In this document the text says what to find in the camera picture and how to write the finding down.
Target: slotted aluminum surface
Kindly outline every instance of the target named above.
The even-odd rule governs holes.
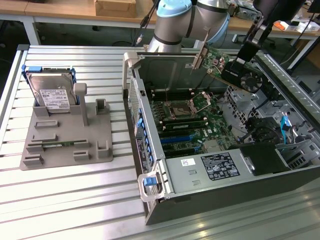
[[[109,102],[115,158],[19,170],[34,99],[19,73],[8,79],[14,85],[0,131],[0,239],[319,239],[319,179],[296,191],[145,226],[122,99],[122,59],[130,50],[143,49],[31,46],[21,52],[12,69],[72,65],[77,81],[88,85],[86,100]]]

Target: label sticker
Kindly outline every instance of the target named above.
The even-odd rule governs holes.
[[[69,109],[69,100],[65,89],[41,89],[44,105],[47,109]]]
[[[240,173],[228,152],[202,156],[201,159],[204,168],[212,181],[240,176]]]
[[[182,159],[181,160],[181,164],[182,164],[183,167],[196,165],[195,160],[193,158]]]

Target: wooden table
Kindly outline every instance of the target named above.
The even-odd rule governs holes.
[[[26,0],[1,0],[0,14],[25,15],[25,9],[28,5]]]
[[[98,20],[106,22],[123,22],[139,24],[153,5],[152,0],[136,0],[137,17],[96,16],[94,0],[47,0],[45,3],[29,2],[25,8],[27,16],[53,17],[82,20]],[[156,23],[156,14],[150,24]]]
[[[137,17],[109,17],[96,16],[94,0],[47,0],[46,3],[32,3],[25,0],[0,0],[0,19],[23,22],[25,31],[31,45],[40,45],[35,23],[77,24],[91,26],[110,26],[123,28],[139,28],[143,17],[152,6],[151,0],[136,0]],[[155,27],[156,14],[151,18],[148,28]],[[232,17],[228,26],[228,34],[234,34],[235,41],[238,35],[246,35],[252,22]],[[297,31],[282,31],[273,27],[269,37],[297,39],[300,33]],[[316,41],[320,32],[306,32],[301,39],[309,42],[294,60],[300,57]]]

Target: metal bracket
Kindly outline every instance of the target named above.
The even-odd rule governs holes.
[[[139,62],[138,54],[135,51],[126,52],[123,55],[123,65],[122,65],[122,90],[127,89],[127,76],[128,67],[133,69]]]
[[[211,28],[209,28],[206,32],[206,36],[203,40],[202,46],[200,47],[200,52],[196,54],[196,56],[194,57],[193,63],[192,63],[192,70],[194,69],[198,69],[203,61],[203,59],[205,58],[208,49],[205,47],[208,36],[209,36],[209,31]]]
[[[161,183],[161,180],[160,180],[159,176],[157,175],[156,171],[144,173],[144,174],[139,175],[139,177],[138,177],[138,186],[139,186],[139,191],[140,191],[140,197],[141,197],[142,201],[145,203],[154,201],[156,199],[162,199],[165,197],[165,192],[164,192],[163,188],[162,188],[162,191],[158,194],[155,194],[155,195],[147,195],[146,194],[145,188],[144,188],[144,179],[152,178],[152,177],[156,177],[157,183]]]
[[[197,108],[196,108],[196,106],[195,106],[195,103],[194,103],[194,98],[196,98],[196,97],[199,96],[199,95],[203,95],[203,97],[206,99],[207,105],[204,106],[203,108],[197,110]],[[195,95],[193,98],[190,99],[190,108],[191,108],[191,110],[192,110],[195,114],[198,113],[198,112],[200,112],[200,111],[202,111],[203,109],[207,108],[207,107],[210,106],[210,105],[211,105],[210,97],[209,97],[209,95],[206,94],[206,92],[204,92],[204,91],[200,92],[199,94]]]

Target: black cable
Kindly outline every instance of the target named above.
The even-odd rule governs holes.
[[[221,43],[221,45],[220,45],[219,47],[217,47],[217,49],[220,49],[220,48],[222,47],[222,45],[225,43],[227,34],[228,34],[228,29],[225,31],[225,35],[224,35],[224,38],[223,38],[223,42]]]
[[[281,141],[281,137],[279,136],[279,134],[277,133],[276,130],[274,130],[272,127],[269,127],[269,126],[259,126],[258,129],[269,129],[271,132],[273,132],[277,137],[278,139]],[[244,140],[246,138],[248,138],[253,132],[255,132],[257,130],[257,128],[254,128],[252,129],[251,131],[249,131],[246,135],[242,136],[242,137],[239,137],[238,139],[238,142],[240,143],[243,143]]]
[[[8,61],[8,60],[3,59],[3,58],[0,58],[0,61],[3,61],[3,62],[8,63],[8,64],[12,64],[12,62],[11,62],[11,61]]]
[[[305,33],[306,29],[308,28],[309,24],[311,23],[311,20],[314,18],[315,16],[315,13],[312,14],[308,24],[306,25],[305,29],[301,32],[300,36],[296,39],[295,43],[293,44],[292,47],[295,47],[297,42],[300,40],[300,38],[302,37],[302,35]],[[285,57],[288,55],[288,53],[291,51],[291,48],[289,48],[289,50],[285,53],[285,55],[282,57],[282,59],[279,61],[279,63],[282,63],[283,60],[285,59]]]
[[[300,125],[299,128],[302,128],[308,121],[304,120]]]
[[[262,108],[267,102],[269,102],[269,99],[268,99],[268,98],[267,98],[266,100],[264,100],[263,103],[261,103],[259,106],[257,106],[256,108],[252,109],[252,110],[249,112],[249,114],[248,114],[248,116],[247,116],[246,119],[248,120],[251,113],[253,113],[254,111],[258,110],[259,108]]]
[[[204,90],[205,92],[207,92],[207,91],[209,91],[210,90],[210,86],[211,86],[211,84],[214,82],[214,80],[216,79],[216,77],[214,77],[213,79],[212,79],[212,81],[209,83],[209,85],[206,87],[206,89]]]
[[[195,87],[195,89],[193,90],[194,92],[196,92],[198,90],[198,88],[201,86],[201,84],[204,82],[204,79],[206,78],[208,73],[205,73],[205,75],[202,77],[201,81],[199,82],[199,84]]]
[[[290,136],[291,136],[291,144],[295,143],[295,138],[294,138],[294,127],[290,127]]]
[[[126,43],[126,44],[129,44],[129,46],[131,46],[131,42],[128,42],[128,41],[115,41],[114,43],[112,43],[112,47],[114,47],[117,43]]]
[[[134,39],[132,41],[131,47],[135,47],[136,46],[136,42],[137,42],[137,39],[138,39],[138,37],[140,35],[140,32],[141,32],[142,28],[145,27],[145,29],[146,29],[147,26],[149,25],[151,17],[154,14],[154,11],[157,8],[157,5],[158,5],[159,2],[160,2],[160,0],[157,0],[157,1],[155,1],[153,3],[153,6],[151,7],[151,9],[147,13],[147,15],[145,15],[144,18],[142,19],[142,21],[140,22],[139,30],[137,31],[136,35],[134,36]]]

